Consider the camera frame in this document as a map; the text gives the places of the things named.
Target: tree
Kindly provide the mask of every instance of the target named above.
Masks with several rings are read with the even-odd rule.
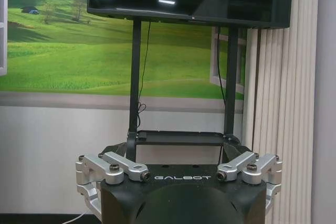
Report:
[[[50,18],[54,15],[56,10],[56,4],[54,3],[46,3],[44,5],[44,18],[43,21],[46,24],[49,24]]]
[[[74,0],[72,3],[72,12],[74,13],[72,20],[80,22],[80,17],[84,10],[85,10],[85,1]]]

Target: black metal pole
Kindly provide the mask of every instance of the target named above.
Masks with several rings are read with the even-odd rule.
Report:
[[[138,128],[138,100],[139,100],[139,74],[140,74],[140,47],[141,47],[141,21],[133,20],[132,41],[132,68],[131,68],[131,95],[130,95],[130,124],[127,140],[126,156],[135,159],[135,138]]]
[[[236,82],[238,59],[238,28],[229,28],[229,41],[226,70],[226,106],[224,116],[224,134],[233,135],[235,122]]]

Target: landscape poster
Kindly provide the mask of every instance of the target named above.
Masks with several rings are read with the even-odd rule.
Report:
[[[8,75],[0,91],[129,95],[132,21],[86,8],[86,0],[8,0]],[[143,22],[141,73],[148,26]],[[142,95],[221,99],[210,76],[212,39],[211,27],[152,23]],[[222,41],[223,78],[226,50]],[[245,54],[240,57],[244,85]]]

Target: cable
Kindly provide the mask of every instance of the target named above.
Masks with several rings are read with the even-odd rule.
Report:
[[[82,218],[82,217],[83,217],[84,215],[86,215],[88,212],[89,212],[89,210],[87,210],[86,212],[82,213],[80,216],[76,217],[75,219],[69,220],[69,221],[67,221],[67,222],[63,222],[62,224],[68,224],[68,223],[74,222],[75,220],[78,220],[78,219]]]
[[[146,70],[146,62],[147,62],[147,55],[148,55],[148,47],[149,47],[149,35],[151,32],[151,22],[149,21],[149,26],[148,26],[148,33],[147,33],[147,48],[146,48],[146,54],[145,54],[145,61],[143,64],[143,72],[142,72],[142,78],[141,78],[141,89],[139,92],[139,100],[140,100],[140,96],[141,96],[141,92],[142,92],[142,88],[143,88],[143,78],[145,76],[145,70]]]
[[[220,39],[220,34],[221,34],[221,27],[218,27],[218,35],[217,35],[217,70],[218,70],[218,77],[219,77],[219,83],[221,84],[220,85],[220,90],[222,92],[222,97],[223,97],[223,101],[224,101],[224,106],[226,106],[226,99],[225,99],[225,95],[224,95],[224,88],[223,88],[223,83],[222,83],[222,77],[220,76],[221,75],[221,68],[220,68],[220,64],[219,64],[219,55],[221,54],[220,53],[220,43],[221,41],[219,40]]]
[[[148,55],[148,48],[149,48],[149,39],[150,39],[150,32],[151,32],[151,22],[149,22],[149,26],[148,26],[148,32],[147,32],[147,47],[146,47],[146,54],[145,54],[145,60],[144,60],[144,64],[143,64],[143,71],[142,71],[142,77],[141,77],[141,88],[140,88],[140,92],[139,92],[139,96],[138,96],[138,112],[137,112],[137,118],[138,118],[138,125],[137,128],[140,127],[141,125],[141,119],[140,119],[140,113],[142,113],[143,111],[146,110],[147,105],[145,103],[141,103],[140,102],[140,98],[141,98],[141,93],[142,93],[142,89],[143,89],[143,79],[145,76],[145,71],[146,71],[146,63],[147,63],[147,55]]]
[[[219,151],[219,158],[218,158],[218,165],[220,165],[220,163],[221,163],[221,156],[222,156],[222,151],[223,151],[223,146],[221,146],[221,149],[220,149],[220,151]]]

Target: logo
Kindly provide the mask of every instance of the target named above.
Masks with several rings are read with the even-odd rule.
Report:
[[[176,176],[156,176],[154,179],[156,180],[202,180],[206,179],[209,180],[211,176],[183,176],[183,177],[176,177]]]

